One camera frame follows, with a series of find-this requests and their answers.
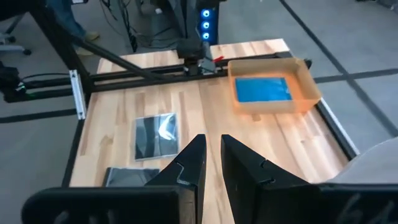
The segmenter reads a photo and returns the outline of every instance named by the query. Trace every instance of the wooden table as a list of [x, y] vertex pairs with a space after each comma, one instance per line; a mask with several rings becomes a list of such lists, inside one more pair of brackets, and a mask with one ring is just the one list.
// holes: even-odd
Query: wooden table
[[[282, 39], [211, 47], [213, 58], [288, 50]], [[124, 58], [142, 68], [182, 63], [171, 50]], [[119, 70], [101, 60], [98, 73]], [[109, 166], [163, 169], [172, 157], [134, 160], [134, 120], [161, 113], [177, 114], [181, 149], [197, 134], [206, 134], [204, 224], [234, 223], [221, 173], [222, 134], [230, 134], [309, 182], [328, 180], [346, 165], [347, 159], [316, 109], [305, 114], [236, 115], [229, 94], [226, 77], [92, 94], [70, 186], [100, 186]]]

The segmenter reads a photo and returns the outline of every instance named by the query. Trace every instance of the plastic wrap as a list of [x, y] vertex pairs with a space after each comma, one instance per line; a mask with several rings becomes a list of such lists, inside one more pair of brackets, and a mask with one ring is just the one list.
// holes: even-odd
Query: plastic wrap
[[174, 113], [136, 119], [136, 160], [178, 154], [177, 117]]

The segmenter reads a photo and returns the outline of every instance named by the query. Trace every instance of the gray carpet floor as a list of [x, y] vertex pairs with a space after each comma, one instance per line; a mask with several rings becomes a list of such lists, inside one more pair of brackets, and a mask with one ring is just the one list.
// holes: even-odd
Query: gray carpet floor
[[[350, 73], [397, 68], [398, 15], [371, 2], [354, 0], [287, 0], [291, 7], [330, 49]], [[76, 19], [87, 30], [101, 33], [98, 45], [121, 55], [122, 37], [107, 23], [98, 0], [73, 7]], [[161, 18], [140, 18], [131, 12], [132, 25], [148, 33], [148, 24], [161, 30]], [[116, 24], [109, 17], [110, 23]], [[0, 23], [4, 30], [10, 21]], [[13, 33], [17, 43], [33, 51], [2, 53], [0, 60], [17, 67], [22, 77], [33, 73], [67, 72], [37, 24], [26, 15]], [[221, 6], [220, 43], [284, 38], [292, 52], [312, 58], [314, 77], [337, 75], [338, 71], [296, 23], [278, 0], [229, 0]], [[141, 52], [157, 49], [141, 49]], [[99, 58], [84, 58], [95, 73]], [[398, 126], [398, 75], [357, 81], [361, 88]], [[345, 82], [319, 84], [324, 99], [340, 120], [356, 147], [365, 151], [391, 136]], [[7, 104], [0, 101], [0, 117], [69, 109], [72, 97]], [[20, 223], [24, 200], [32, 193], [59, 186], [65, 170], [77, 121], [75, 116], [0, 125], [0, 223]]]

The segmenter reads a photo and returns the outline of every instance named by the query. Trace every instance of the blue led light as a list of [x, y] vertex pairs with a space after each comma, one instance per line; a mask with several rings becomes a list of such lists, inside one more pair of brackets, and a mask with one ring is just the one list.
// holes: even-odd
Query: blue led light
[[201, 11], [201, 14], [203, 17], [209, 17], [210, 16], [210, 10], [204, 9]]
[[203, 33], [203, 34], [201, 35], [201, 37], [203, 38], [203, 40], [207, 40], [207, 39], [209, 39], [210, 34], [207, 33], [207, 32], [205, 32], [205, 33]]
[[209, 22], [202, 22], [202, 23], [201, 23], [201, 27], [202, 27], [203, 29], [209, 29], [210, 23], [209, 23]]

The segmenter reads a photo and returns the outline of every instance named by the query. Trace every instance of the gray fabric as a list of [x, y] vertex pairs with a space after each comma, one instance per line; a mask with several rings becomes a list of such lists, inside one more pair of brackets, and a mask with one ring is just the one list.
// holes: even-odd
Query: gray fabric
[[398, 183], [398, 138], [382, 142], [360, 154], [328, 182], [341, 184]]

